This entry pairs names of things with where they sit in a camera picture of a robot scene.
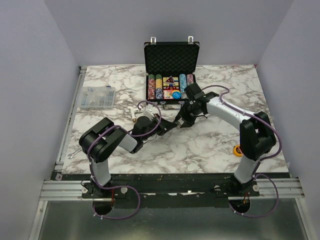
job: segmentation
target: gray floor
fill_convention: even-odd
[[[253,200],[250,214],[274,200]],[[116,209],[128,214],[132,209]],[[41,240],[307,240],[294,199],[282,199],[270,216],[249,219],[228,208],[143,208],[126,220],[93,217],[90,202],[48,204]]]

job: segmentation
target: orange round object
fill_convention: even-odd
[[[240,145],[236,145],[233,148],[233,154],[236,155],[237,157],[242,157],[243,153],[240,149]]]

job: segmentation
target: poker chip case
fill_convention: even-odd
[[[144,43],[146,100],[162,106],[183,105],[188,101],[184,88],[196,82],[200,48],[200,43],[193,39],[189,36],[185,42],[156,42],[156,38],[151,37],[150,42]]]

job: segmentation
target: white marble surface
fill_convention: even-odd
[[[253,65],[203,65],[195,72],[201,88],[219,84],[230,88],[225,99],[253,112],[269,109]],[[116,88],[114,108],[111,110],[77,109],[66,156],[79,148],[80,136],[108,117],[115,124],[130,130],[133,122],[128,106],[145,99],[146,78],[144,65],[91,66],[87,68],[83,86]],[[219,88],[208,89],[221,93]],[[176,110],[162,111],[165,119],[172,121]],[[238,131],[225,121],[211,116],[198,118],[191,128],[174,129],[164,136],[150,141],[136,154],[118,147],[109,158],[109,169],[113,174],[160,174],[160,173],[232,173],[240,162],[233,154],[239,144]],[[89,164],[83,152],[74,158],[65,157],[63,174],[89,174]],[[282,153],[262,162],[258,172],[288,172]]]

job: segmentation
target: white wall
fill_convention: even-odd
[[[257,64],[293,0],[44,0],[80,65],[143,64],[143,43],[201,43],[199,64]]]
[[[290,172],[320,237],[320,1],[295,0],[257,67]]]
[[[28,239],[79,68],[42,0],[0,3],[0,239]]]

